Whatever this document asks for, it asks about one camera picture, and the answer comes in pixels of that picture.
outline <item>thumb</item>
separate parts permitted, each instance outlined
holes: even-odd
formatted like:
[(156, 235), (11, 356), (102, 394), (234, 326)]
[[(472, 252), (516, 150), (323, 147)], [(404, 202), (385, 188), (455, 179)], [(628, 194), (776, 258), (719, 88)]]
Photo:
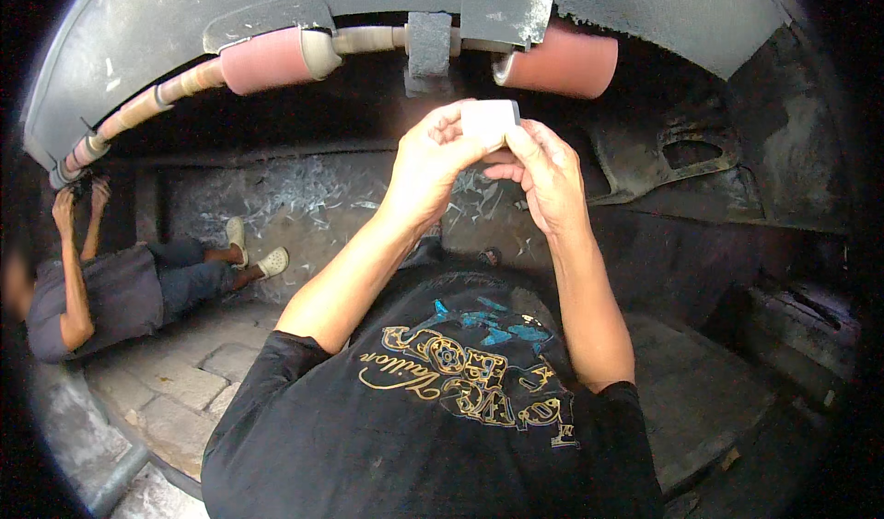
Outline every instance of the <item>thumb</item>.
[(488, 154), (482, 139), (478, 137), (460, 137), (445, 145), (448, 154), (457, 170), (463, 170), (472, 163)]
[(549, 177), (553, 165), (544, 149), (540, 148), (540, 145), (525, 131), (525, 128), (514, 126), (506, 130), (506, 145), (534, 180)]

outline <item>gray shirt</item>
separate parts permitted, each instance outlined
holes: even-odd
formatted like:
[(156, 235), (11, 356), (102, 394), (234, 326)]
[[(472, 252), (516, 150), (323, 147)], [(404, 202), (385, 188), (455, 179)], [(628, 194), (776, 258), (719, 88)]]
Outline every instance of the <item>gray shirt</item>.
[(41, 362), (85, 356), (162, 325), (163, 295), (147, 247), (104, 255), (84, 262), (82, 268), (95, 333), (73, 352), (61, 338), (61, 314), (67, 311), (62, 263), (44, 262), (37, 270), (34, 301), (25, 323), (28, 345)]

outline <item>hand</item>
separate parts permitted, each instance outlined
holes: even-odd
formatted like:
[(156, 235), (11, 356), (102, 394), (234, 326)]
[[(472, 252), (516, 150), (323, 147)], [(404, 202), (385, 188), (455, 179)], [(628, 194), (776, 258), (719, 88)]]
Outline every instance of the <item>hand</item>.
[(55, 218), (58, 232), (63, 238), (73, 236), (73, 191), (65, 187), (56, 193), (56, 201), (52, 205), (52, 217)]
[(457, 174), (487, 154), (478, 138), (463, 136), (462, 103), (430, 112), (400, 139), (378, 217), (419, 235), (445, 213)]
[(95, 178), (92, 181), (92, 215), (98, 217), (105, 212), (105, 205), (111, 199), (111, 189), (107, 178)]
[(553, 130), (535, 120), (522, 120), (506, 132), (510, 151), (487, 158), (493, 180), (522, 184), (534, 223), (547, 237), (562, 237), (589, 225), (580, 159)]

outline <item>person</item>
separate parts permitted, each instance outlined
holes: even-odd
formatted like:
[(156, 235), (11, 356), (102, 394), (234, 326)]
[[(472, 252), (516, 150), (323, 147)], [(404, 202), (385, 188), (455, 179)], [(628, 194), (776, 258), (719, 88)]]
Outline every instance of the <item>person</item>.
[(79, 254), (73, 192), (65, 187), (52, 206), (61, 261), (34, 268), (21, 248), (4, 260), (4, 305), (25, 322), (28, 345), (41, 362), (80, 358), (150, 334), (200, 302), (278, 275), (288, 266), (288, 253), (281, 247), (249, 265), (240, 217), (227, 223), (229, 248), (207, 249), (196, 239), (181, 239), (140, 243), (96, 257), (110, 195), (107, 181), (93, 181), (91, 217)]
[[(460, 106), (401, 139), (376, 214), (285, 307), (206, 446), (209, 516), (662, 516), (577, 154), (527, 119), (489, 154)], [(479, 261), (397, 271), (480, 159), (521, 183), (558, 303)]]

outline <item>crocs shoe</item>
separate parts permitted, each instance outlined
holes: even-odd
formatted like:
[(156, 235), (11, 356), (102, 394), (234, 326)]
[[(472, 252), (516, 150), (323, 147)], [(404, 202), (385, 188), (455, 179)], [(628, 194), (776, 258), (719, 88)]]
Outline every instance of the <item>crocs shoe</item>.
[(262, 280), (279, 275), (288, 267), (288, 251), (282, 247), (275, 248), (271, 254), (258, 261), (258, 267), (264, 274)]
[(245, 270), (249, 265), (249, 251), (246, 250), (246, 225), (241, 217), (234, 216), (227, 220), (227, 242), (242, 251), (242, 263), (236, 264), (236, 269)]

